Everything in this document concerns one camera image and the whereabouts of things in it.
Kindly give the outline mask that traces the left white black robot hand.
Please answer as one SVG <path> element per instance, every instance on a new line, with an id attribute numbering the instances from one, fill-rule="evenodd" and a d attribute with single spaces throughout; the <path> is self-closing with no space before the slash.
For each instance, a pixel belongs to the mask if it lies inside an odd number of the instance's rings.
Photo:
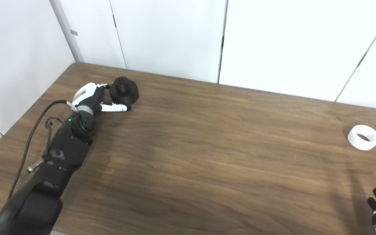
<path id="1" fill-rule="evenodd" d="M 85 111 L 93 116 L 101 112 L 118 113 L 130 111 L 130 105 L 104 103 L 102 101 L 105 90 L 110 87 L 109 84 L 96 84 L 94 82 L 86 84 L 74 95 L 71 102 L 72 109 L 74 111 Z"/>

